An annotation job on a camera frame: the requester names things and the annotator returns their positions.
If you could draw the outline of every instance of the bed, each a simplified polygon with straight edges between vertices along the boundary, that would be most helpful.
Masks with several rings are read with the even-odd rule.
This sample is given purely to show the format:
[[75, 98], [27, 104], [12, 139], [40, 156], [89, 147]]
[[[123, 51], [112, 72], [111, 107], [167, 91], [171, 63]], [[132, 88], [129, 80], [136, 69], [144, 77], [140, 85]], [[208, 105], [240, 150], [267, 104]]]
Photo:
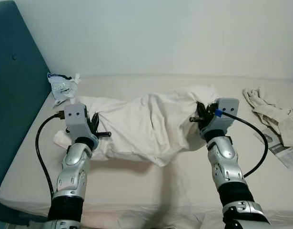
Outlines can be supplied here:
[[[41, 57], [34, 42], [32, 43], [34, 54], [37, 53], [37, 56]], [[10, 98], [13, 100], [9, 109], [15, 108], [20, 111], [17, 113], [25, 114], [18, 117], [17, 113], [4, 112], [8, 117], [4, 119], [4, 125], [0, 125], [0, 133], [3, 133], [0, 134], [0, 141], [10, 135], [9, 130], [14, 125], [20, 127], [21, 134], [13, 134], [14, 141], [7, 141], [8, 148], [0, 145], [0, 152], [4, 152], [0, 154], [0, 207], [14, 212], [14, 215], [4, 217], [0, 212], [0, 220], [17, 224], [27, 223], [30, 219], [44, 220], [48, 213], [50, 194], [36, 157], [34, 140], [40, 124], [67, 104], [53, 108], [54, 98], [49, 93], [50, 87], [46, 82], [48, 68], [42, 58], [39, 62], [39, 67], [33, 65], [35, 72], [31, 70], [30, 77], [15, 79], [17, 84], [13, 83], [12, 76], [17, 75], [19, 78], [19, 75], [25, 75], [31, 67], [30, 64], [23, 67], [24, 71], [20, 68], [20, 71], [14, 69], [17, 72], [0, 74], [0, 80], [9, 82], [9, 87], [12, 87], [10, 91], [14, 90], [17, 96], [21, 96], [19, 104], [15, 104], [16, 98]], [[35, 84], [29, 84], [27, 91], [26, 84], [31, 83], [31, 77]], [[129, 101], [149, 92], [169, 91], [193, 84], [212, 84], [220, 96], [238, 98], [238, 116], [261, 129], [264, 126], [251, 112], [242, 96], [243, 88], [264, 86], [286, 106], [293, 107], [292, 82], [221, 76], [89, 75], [82, 77], [77, 95]], [[5, 102], [1, 101], [0, 107], [7, 111]], [[53, 120], [47, 124], [40, 136], [40, 152], [54, 187], [61, 171], [65, 150], [55, 145], [52, 139], [58, 130], [64, 128], [63, 121]], [[239, 153], [239, 164], [243, 172], [252, 168], [263, 152], [262, 143], [253, 134], [253, 131], [237, 122], [234, 122], [228, 131]], [[261, 204], [269, 220], [279, 228], [293, 228], [293, 169], [287, 169], [269, 153], [264, 165], [251, 175], [247, 182], [255, 201]], [[214, 229], [222, 228], [221, 209], [212, 181], [207, 150], [203, 147], [194, 152], [178, 154], [169, 165], [162, 168], [145, 162], [91, 161], [82, 223], [103, 229], [151, 228], [158, 224], [162, 228], [179, 225], [176, 228]]]

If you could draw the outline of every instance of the paper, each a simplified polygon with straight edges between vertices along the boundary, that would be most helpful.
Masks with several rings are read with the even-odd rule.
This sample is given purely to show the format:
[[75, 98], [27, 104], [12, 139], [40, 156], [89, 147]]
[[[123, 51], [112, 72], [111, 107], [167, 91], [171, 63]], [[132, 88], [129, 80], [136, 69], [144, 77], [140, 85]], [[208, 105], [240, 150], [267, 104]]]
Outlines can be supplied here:
[[[293, 167], [293, 147], [284, 147], [280, 137], [270, 128], [262, 130], [268, 141], [269, 150], [287, 167]], [[261, 142], [262, 137], [258, 134], [254, 134]]]

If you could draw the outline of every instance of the black cable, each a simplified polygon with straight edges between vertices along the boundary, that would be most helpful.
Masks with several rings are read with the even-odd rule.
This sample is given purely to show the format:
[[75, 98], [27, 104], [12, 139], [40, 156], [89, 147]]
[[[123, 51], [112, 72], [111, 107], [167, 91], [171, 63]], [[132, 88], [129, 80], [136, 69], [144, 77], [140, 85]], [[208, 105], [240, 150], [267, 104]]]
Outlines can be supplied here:
[[232, 114], [226, 113], [226, 112], [222, 112], [222, 114], [225, 115], [225, 116], [228, 116], [228, 117], [230, 117], [230, 118], [233, 118], [233, 119], [235, 119], [235, 120], [237, 120], [237, 121], [240, 121], [240, 122], [242, 122], [242, 123], [244, 123], [244, 124], [246, 124], [246, 125], [248, 125], [248, 126], [251, 127], [253, 130], [255, 130], [255, 131], [256, 131], [256, 132], [262, 137], [262, 139], [263, 139], [263, 141], [264, 141], [264, 144], [265, 144], [265, 150], [264, 150], [263, 156], [262, 156], [262, 158], [260, 159], [259, 163], [257, 163], [257, 165], [256, 165], [253, 169], [251, 169], [248, 173], [246, 173], [246, 174], [243, 176], [243, 177], [247, 177], [247, 176], [249, 176], [250, 174], [252, 174], [255, 170], [257, 170], [257, 169], [261, 166], [261, 164], [264, 162], [264, 160], [265, 160], [265, 158], [266, 158], [266, 156], [267, 156], [267, 153], [268, 153], [268, 141], [267, 141], [265, 135], [264, 135], [264, 134], [263, 134], [258, 128], [256, 128], [255, 126], [253, 126], [251, 123], [248, 123], [247, 121], [245, 121], [245, 120], [243, 120], [243, 119], [241, 119], [241, 118], [239, 118], [239, 117], [236, 117], [236, 116], [234, 116], [234, 115], [232, 115]]
[[37, 157], [38, 157], [38, 160], [40, 161], [40, 165], [42, 167], [42, 170], [43, 172], [45, 173], [45, 176], [46, 176], [46, 179], [47, 179], [47, 182], [48, 182], [48, 185], [49, 185], [49, 190], [50, 190], [50, 195], [51, 195], [51, 199], [53, 198], [53, 194], [54, 194], [54, 190], [53, 190], [53, 185], [52, 185], [52, 182], [51, 182], [51, 179], [50, 179], [50, 175], [47, 171], [47, 168], [45, 166], [45, 163], [43, 162], [42, 158], [41, 158], [41, 155], [40, 155], [40, 148], [39, 148], [39, 138], [40, 138], [40, 132], [41, 130], [43, 129], [43, 127], [53, 118], [58, 118], [60, 117], [59, 114], [55, 114], [55, 115], [52, 115], [50, 116], [49, 118], [47, 118], [39, 127], [38, 131], [37, 131], [37, 134], [36, 134], [36, 138], [35, 138], [35, 148], [36, 148], [36, 154], [37, 154]]

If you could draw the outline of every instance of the upholstered headboard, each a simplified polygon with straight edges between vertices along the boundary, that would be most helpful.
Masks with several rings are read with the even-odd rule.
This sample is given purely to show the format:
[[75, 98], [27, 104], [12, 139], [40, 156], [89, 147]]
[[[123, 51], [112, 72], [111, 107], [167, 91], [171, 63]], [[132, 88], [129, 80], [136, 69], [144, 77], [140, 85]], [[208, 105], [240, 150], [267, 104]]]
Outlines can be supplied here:
[[[50, 92], [49, 71], [18, 8], [0, 2], [0, 185], [29, 127]], [[27, 224], [0, 204], [0, 221]]]

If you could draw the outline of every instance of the white cloth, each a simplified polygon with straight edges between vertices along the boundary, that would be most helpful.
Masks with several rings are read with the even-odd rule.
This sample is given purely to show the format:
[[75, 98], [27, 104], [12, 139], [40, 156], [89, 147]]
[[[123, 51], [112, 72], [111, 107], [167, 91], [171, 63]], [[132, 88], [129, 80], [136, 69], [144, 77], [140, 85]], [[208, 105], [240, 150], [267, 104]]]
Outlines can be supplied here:
[[261, 122], [281, 135], [283, 145], [293, 146], [293, 109], [282, 108], [263, 88], [245, 88], [242, 93]]
[[[200, 140], [197, 124], [190, 123], [189, 117], [194, 115], [197, 101], [208, 104], [216, 98], [214, 88], [195, 86], [148, 94], [132, 102], [94, 97], [77, 97], [71, 102], [85, 104], [90, 117], [99, 112], [98, 131], [111, 131], [111, 137], [100, 139], [92, 160], [119, 158], [164, 166], [176, 153], [201, 147], [188, 140], [190, 134], [195, 135], [194, 142]], [[55, 135], [54, 142], [64, 148], [71, 144], [64, 131]]]

